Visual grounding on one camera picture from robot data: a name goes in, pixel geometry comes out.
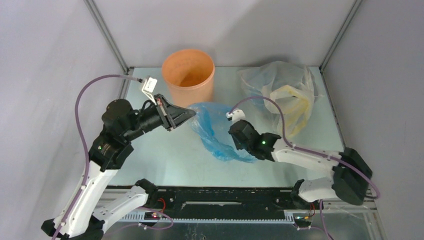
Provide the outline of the blue plastic trash bag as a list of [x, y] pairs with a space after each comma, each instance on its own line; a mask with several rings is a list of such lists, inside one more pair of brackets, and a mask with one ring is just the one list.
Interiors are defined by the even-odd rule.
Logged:
[[237, 150], [229, 134], [232, 122], [226, 113], [232, 107], [216, 102], [199, 102], [188, 106], [196, 115], [188, 121], [190, 128], [199, 135], [204, 148], [216, 159], [254, 163], [257, 159], [246, 150]]

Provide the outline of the translucent white plastic bag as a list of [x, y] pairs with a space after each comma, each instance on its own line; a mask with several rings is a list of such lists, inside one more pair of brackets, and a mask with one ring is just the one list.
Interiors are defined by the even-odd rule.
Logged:
[[239, 70], [241, 89], [272, 130], [287, 138], [308, 123], [314, 104], [321, 98], [311, 69], [304, 64], [273, 61]]

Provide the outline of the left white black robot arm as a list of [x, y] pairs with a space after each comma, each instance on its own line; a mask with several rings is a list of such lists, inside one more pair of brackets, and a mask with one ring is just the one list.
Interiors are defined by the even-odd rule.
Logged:
[[126, 99], [112, 101], [101, 119], [103, 129], [88, 151], [88, 168], [62, 213], [43, 222], [41, 229], [51, 238], [100, 240], [107, 230], [136, 208], [153, 208], [158, 202], [157, 187], [138, 180], [121, 197], [98, 207], [104, 190], [133, 152], [132, 141], [164, 127], [172, 131], [196, 115], [194, 110], [169, 103], [161, 94], [133, 109]]

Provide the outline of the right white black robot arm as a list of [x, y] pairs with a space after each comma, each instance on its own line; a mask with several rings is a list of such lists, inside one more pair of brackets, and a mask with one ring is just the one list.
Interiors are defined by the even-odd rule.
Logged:
[[245, 150], [258, 160], [288, 163], [324, 174], [313, 180], [298, 180], [291, 193], [291, 204], [304, 209], [317, 200], [338, 198], [348, 204], [363, 204], [373, 172], [360, 154], [346, 147], [342, 152], [298, 146], [274, 133], [258, 133], [252, 124], [239, 120], [231, 125], [236, 149]]

